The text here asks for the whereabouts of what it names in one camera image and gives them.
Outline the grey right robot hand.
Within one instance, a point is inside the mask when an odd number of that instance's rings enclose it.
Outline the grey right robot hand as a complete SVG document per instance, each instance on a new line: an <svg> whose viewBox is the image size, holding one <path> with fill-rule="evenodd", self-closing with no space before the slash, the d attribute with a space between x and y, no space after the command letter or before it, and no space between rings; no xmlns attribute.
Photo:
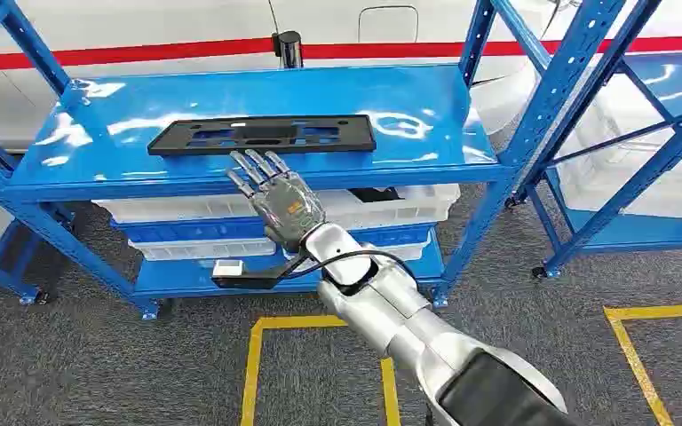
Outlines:
<svg viewBox="0 0 682 426"><path fill-rule="evenodd" d="M318 196L273 151L233 150L229 156L250 180L233 170L226 174L263 219L266 235L289 252L300 251L304 239L326 222Z"/></svg>

